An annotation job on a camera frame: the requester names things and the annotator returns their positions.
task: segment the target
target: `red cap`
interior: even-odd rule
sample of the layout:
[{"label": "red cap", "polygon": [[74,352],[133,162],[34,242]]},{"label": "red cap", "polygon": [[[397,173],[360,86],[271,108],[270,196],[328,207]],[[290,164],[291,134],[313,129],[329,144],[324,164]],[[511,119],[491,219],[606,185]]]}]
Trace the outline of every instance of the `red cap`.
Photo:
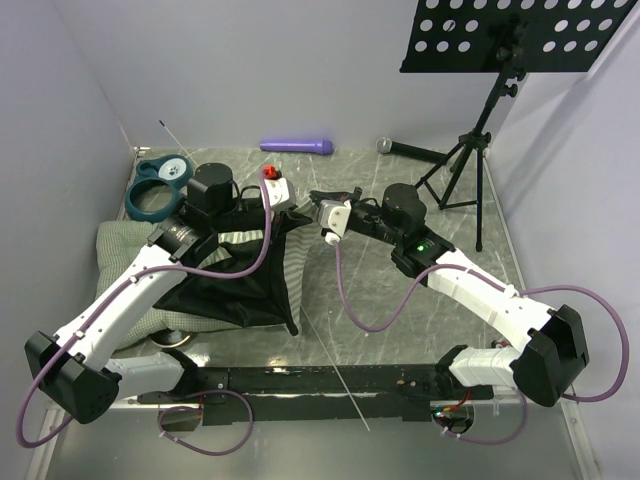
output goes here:
[{"label": "red cap", "polygon": [[278,170],[276,170],[276,167],[274,167],[273,165],[265,165],[264,167],[262,167],[262,173],[264,174],[264,178],[266,178],[267,180],[277,180],[278,178],[280,178]]}]

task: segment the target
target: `black music stand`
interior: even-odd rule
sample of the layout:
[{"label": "black music stand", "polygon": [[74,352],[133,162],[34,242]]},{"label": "black music stand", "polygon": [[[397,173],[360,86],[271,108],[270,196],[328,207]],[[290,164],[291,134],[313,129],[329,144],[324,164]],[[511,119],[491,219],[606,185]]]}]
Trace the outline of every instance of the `black music stand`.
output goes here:
[{"label": "black music stand", "polygon": [[[515,97],[531,72],[587,72],[637,0],[420,0],[402,62],[402,73],[498,72],[484,109],[471,132],[424,175],[438,208],[476,205],[476,250],[482,250],[483,151],[491,134],[483,133],[498,100]],[[442,155],[418,147],[411,158],[433,162]],[[431,178],[458,151],[442,198]],[[449,203],[469,157],[476,152],[476,198]]]}]

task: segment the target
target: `marble floor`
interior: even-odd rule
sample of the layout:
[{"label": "marble floor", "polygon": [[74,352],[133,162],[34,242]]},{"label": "marble floor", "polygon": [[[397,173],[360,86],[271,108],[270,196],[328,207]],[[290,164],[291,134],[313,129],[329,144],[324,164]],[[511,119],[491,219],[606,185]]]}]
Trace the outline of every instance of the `marble floor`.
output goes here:
[{"label": "marble floor", "polygon": [[[150,150],[153,159],[176,150]],[[297,188],[299,204],[309,190],[349,190],[362,187],[364,195],[380,198],[387,185],[415,183],[429,164],[408,158],[381,155],[375,150],[338,149],[331,156],[266,153],[256,149],[202,149],[190,155],[195,166],[225,163],[243,185],[257,184],[261,165],[274,164]],[[439,193],[450,178],[443,168],[431,179]],[[469,162],[451,201],[474,198],[475,162]],[[147,206],[165,201],[164,192],[149,195]],[[427,225],[452,241],[475,263],[519,287],[518,275],[498,207],[488,181],[484,188],[484,251],[475,246],[475,207],[440,211],[425,188]],[[406,292],[410,279],[390,259],[392,247],[357,234],[343,239],[345,287],[354,311],[370,325],[383,323]],[[451,347],[467,344],[485,347],[498,334],[464,307],[444,295],[418,289],[396,323],[379,334],[366,334],[344,313],[335,279],[334,252],[322,238],[311,247],[303,284],[301,333],[293,337],[284,327],[232,329],[198,334],[181,348],[200,366],[329,365],[311,322],[338,365],[433,363]],[[159,351],[150,342],[119,353],[120,357],[149,355]]]}]

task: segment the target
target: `white wall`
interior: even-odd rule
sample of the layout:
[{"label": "white wall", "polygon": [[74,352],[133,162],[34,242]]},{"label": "white wall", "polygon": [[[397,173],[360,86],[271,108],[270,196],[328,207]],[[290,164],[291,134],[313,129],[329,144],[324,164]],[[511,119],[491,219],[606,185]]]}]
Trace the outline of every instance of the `white wall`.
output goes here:
[{"label": "white wall", "polygon": [[[128,143],[49,1],[0,3],[0,476],[23,478],[32,451],[13,426],[30,378],[23,345],[53,333],[95,293],[95,233],[115,217]],[[43,396],[29,411],[39,434]]]},{"label": "white wall", "polygon": [[[400,74],[416,0],[54,0],[133,145],[451,147],[492,74]],[[511,101],[491,120],[501,124]]]},{"label": "white wall", "polygon": [[[531,75],[490,160],[527,286],[589,287],[626,321],[632,353],[625,385],[604,403],[581,405],[605,479],[640,478],[639,56],[635,27],[591,79]],[[591,363],[578,393],[609,388],[620,361],[613,322],[589,300],[547,300],[582,313]]]}]

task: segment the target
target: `striped fabric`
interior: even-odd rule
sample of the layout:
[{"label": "striped fabric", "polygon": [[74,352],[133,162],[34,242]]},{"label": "striped fabric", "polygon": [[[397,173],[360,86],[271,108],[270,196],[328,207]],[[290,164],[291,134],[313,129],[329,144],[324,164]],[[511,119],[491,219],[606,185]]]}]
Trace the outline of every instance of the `striped fabric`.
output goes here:
[{"label": "striped fabric", "polygon": [[[295,210],[297,213],[315,218],[317,208],[310,201]],[[100,296],[109,285],[115,282],[138,255],[140,248],[146,244],[147,237],[155,230],[155,225],[146,222],[111,221],[104,222],[98,229],[96,249],[100,277],[96,296]],[[320,227],[312,223],[289,232],[285,241],[284,278],[289,296],[289,308],[293,321],[300,328],[300,305],[302,303],[302,277],[307,253],[314,239],[318,238]],[[219,243],[241,244],[263,238],[261,230],[250,232],[231,232],[219,235]],[[223,247],[218,248],[199,265],[208,267],[230,258]],[[171,312],[168,310],[150,309],[131,329],[119,348],[125,348],[146,336],[169,328],[184,332],[212,332],[228,330],[234,325],[216,319]]]}]

